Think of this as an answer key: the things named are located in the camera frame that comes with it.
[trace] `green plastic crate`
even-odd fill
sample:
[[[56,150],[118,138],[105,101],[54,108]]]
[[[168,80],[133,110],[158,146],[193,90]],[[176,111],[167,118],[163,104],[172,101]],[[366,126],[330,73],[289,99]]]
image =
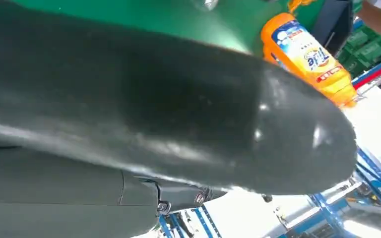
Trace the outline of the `green plastic crate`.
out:
[[[367,41],[369,41],[369,36],[365,32],[358,30],[353,32],[353,34],[348,37],[347,45],[352,49],[358,49]]]
[[[356,29],[347,39],[338,61],[353,78],[381,62],[381,35],[367,26]]]
[[[344,68],[350,72],[352,78],[356,78],[363,74],[368,68],[362,64],[356,57],[350,57],[346,62],[342,63]]]
[[[336,55],[336,59],[342,65],[350,58],[351,53],[347,52],[345,49],[342,49]]]
[[[381,62],[381,38],[367,43],[354,54],[367,67]]]

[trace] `tide detergent bottle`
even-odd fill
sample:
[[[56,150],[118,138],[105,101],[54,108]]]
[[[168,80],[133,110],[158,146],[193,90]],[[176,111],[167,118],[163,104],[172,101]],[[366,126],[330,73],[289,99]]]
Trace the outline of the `tide detergent bottle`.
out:
[[[339,107],[356,105],[350,73],[291,14],[270,19],[260,37],[267,61],[277,59],[276,64],[284,65]]]

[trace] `red bar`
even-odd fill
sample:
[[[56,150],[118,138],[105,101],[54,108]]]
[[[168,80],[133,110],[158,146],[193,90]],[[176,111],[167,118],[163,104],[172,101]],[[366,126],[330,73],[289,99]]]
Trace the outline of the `red bar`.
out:
[[[369,77],[363,79],[361,82],[359,82],[358,84],[356,84],[354,86],[355,89],[358,89],[360,88],[361,86],[365,85],[366,83],[369,83],[370,81],[374,80],[375,78],[381,76],[381,69],[379,69],[378,71],[372,73]]]

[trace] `screw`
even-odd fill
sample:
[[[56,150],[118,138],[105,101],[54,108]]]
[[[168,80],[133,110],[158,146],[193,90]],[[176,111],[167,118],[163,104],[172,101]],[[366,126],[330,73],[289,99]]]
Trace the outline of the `screw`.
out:
[[[203,204],[203,202],[205,201],[205,196],[203,193],[198,193],[195,197],[195,202],[201,206]]]
[[[164,212],[166,211],[168,208],[167,204],[166,203],[159,203],[158,206],[157,206],[157,210],[159,212]]]

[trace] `tide logo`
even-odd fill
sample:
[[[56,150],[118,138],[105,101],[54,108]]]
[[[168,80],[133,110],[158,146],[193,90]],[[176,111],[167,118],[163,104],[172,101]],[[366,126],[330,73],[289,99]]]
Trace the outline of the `tide logo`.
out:
[[[308,63],[310,70],[317,67],[322,67],[328,64],[329,56],[324,52],[323,48],[310,50],[305,53],[305,60]]]

